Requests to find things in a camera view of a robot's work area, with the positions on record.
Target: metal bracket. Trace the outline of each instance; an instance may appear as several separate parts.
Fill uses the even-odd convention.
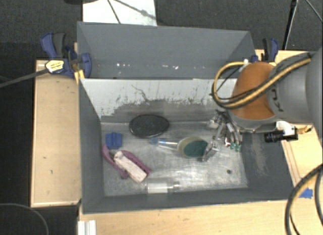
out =
[[[77,222],[78,235],[96,235],[96,221],[78,221]]]

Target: white paper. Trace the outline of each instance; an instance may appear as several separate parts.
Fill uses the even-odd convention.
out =
[[[83,21],[156,26],[154,0],[97,0],[83,4]]]

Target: wooden table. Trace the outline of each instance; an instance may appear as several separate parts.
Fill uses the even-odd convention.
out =
[[[281,51],[276,61],[302,52]],[[45,61],[37,61],[37,70]],[[60,75],[43,75],[35,82],[31,206],[76,205],[81,198],[80,150],[77,127],[77,84]],[[296,142],[283,142],[296,184],[322,162],[315,131]],[[218,205],[169,210],[82,215],[96,220],[97,234],[285,234],[286,201]],[[323,232],[314,199],[298,199],[293,209],[301,234]]]

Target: blue object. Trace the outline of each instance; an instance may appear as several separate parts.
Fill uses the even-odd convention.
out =
[[[117,132],[107,133],[105,144],[110,150],[117,150],[122,146],[122,134]]]
[[[88,53],[84,53],[81,55],[81,58],[77,58],[77,54],[75,51],[70,47],[64,46],[64,39],[65,34],[63,33],[57,33],[54,34],[52,32],[45,34],[40,39],[40,44],[44,52],[48,54],[48,57],[50,60],[53,59],[60,59],[64,61],[64,69],[63,71],[54,71],[51,74],[61,74],[70,78],[74,78],[74,72],[73,68],[71,67],[72,64],[81,64],[82,69],[84,71],[84,76],[88,78],[91,74],[91,68],[92,68],[92,62],[90,59],[90,55]],[[63,58],[63,49],[66,49],[70,54],[70,59]]]
[[[264,48],[264,55],[262,58],[263,62],[274,62],[276,55],[278,54],[279,51],[279,46],[278,42],[271,38],[264,38],[262,40],[263,42],[263,48]]]
[[[276,55],[278,54],[279,51],[279,46],[278,46],[278,42],[275,39],[271,39],[272,42],[272,50],[271,50],[271,55],[270,55],[270,61],[274,62]]]
[[[253,56],[251,56],[250,62],[251,62],[251,63],[259,62],[259,57],[258,57],[258,55],[253,55]]]
[[[312,199],[313,197],[313,189],[305,189],[303,193],[299,196],[299,198],[307,198],[307,199]]]

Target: orange object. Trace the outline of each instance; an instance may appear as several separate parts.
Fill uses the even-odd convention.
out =
[[[256,62],[246,66],[239,75],[232,96],[236,96],[266,81],[273,69],[273,65],[265,62]],[[263,120],[275,114],[270,109],[266,94],[261,95],[250,104],[233,109],[232,113],[240,118],[249,120]]]

